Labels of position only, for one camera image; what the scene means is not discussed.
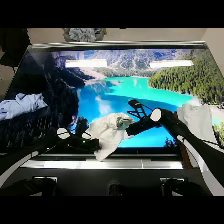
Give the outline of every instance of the crumpled cloth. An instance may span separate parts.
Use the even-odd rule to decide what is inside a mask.
[[[177,115],[179,120],[187,125],[191,133],[202,140],[207,140],[217,144],[214,131],[212,129],[212,114],[208,105],[192,106],[184,104],[177,109]],[[211,147],[223,152],[219,146],[207,143]],[[194,157],[187,150],[189,159],[193,167],[198,166]]]
[[[130,138],[125,131],[134,120],[124,113],[112,113],[108,116],[99,118],[94,121],[83,133],[82,137],[97,138],[101,145],[99,151],[94,152],[98,161],[104,160],[112,152],[114,152],[122,140]]]
[[[71,28],[69,36],[77,42],[94,42],[96,40],[94,28]]]
[[[3,100],[0,103],[0,120],[12,119],[20,114],[36,111],[46,107],[42,93],[25,95],[19,93],[15,100]]]

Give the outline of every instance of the light blue garment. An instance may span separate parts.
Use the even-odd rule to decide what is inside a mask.
[[[25,95],[19,93],[15,100],[4,100],[0,103],[0,120],[12,119],[20,114],[34,112],[46,107],[42,93]]]

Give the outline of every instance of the landscape image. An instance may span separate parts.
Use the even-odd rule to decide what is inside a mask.
[[[208,49],[62,51],[52,56],[55,66],[69,74],[67,79],[75,77],[85,83],[73,91],[79,98],[78,116],[89,123],[110,113],[127,113],[131,110],[130,99],[151,109],[160,107],[172,112],[183,104],[208,104],[216,138],[224,144],[224,78]],[[107,66],[66,67],[68,60],[92,59],[106,59]],[[193,65],[150,66],[163,60],[191,60]],[[119,147],[164,147],[167,142],[173,139],[164,128],[152,128],[123,141]]]

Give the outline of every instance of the large display screen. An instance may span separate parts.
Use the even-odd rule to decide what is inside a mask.
[[[31,141],[41,133],[40,130],[48,126],[66,126],[75,132],[79,117],[86,118],[91,124],[110,113],[127,114],[127,111],[132,110],[128,104],[131,99],[136,99],[151,109],[159,107],[172,112],[183,104],[209,104],[214,131],[220,142],[224,143],[224,79],[209,49],[27,52],[6,100],[15,100],[16,97],[24,99],[24,96],[31,94],[34,97],[42,94],[35,109],[24,109],[7,118],[0,117],[0,140],[4,145],[6,142],[8,146],[25,144],[26,128],[29,129]],[[26,103],[29,104],[32,100],[34,99],[29,99]],[[23,140],[17,139],[16,143],[16,137],[13,138],[12,133],[5,135],[1,127],[5,127],[3,121],[18,117],[21,119],[15,122],[20,123],[21,127],[17,132],[24,136],[21,137]],[[8,132],[12,131],[13,128],[10,129],[9,126],[13,122],[7,125]],[[160,127],[125,140],[119,147],[124,150],[132,147],[160,148],[167,144],[175,145],[176,142],[165,128]]]

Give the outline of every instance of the lake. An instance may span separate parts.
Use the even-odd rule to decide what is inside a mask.
[[[159,107],[174,112],[192,99],[189,95],[151,88],[148,86],[148,80],[149,78],[140,77],[113,77],[85,86],[78,90],[78,116],[87,118],[91,123],[110,113],[127,114],[128,110],[133,110],[128,104],[133,98],[151,109]],[[172,139],[165,128],[152,128],[123,141],[119,147],[163,147],[166,138]]]

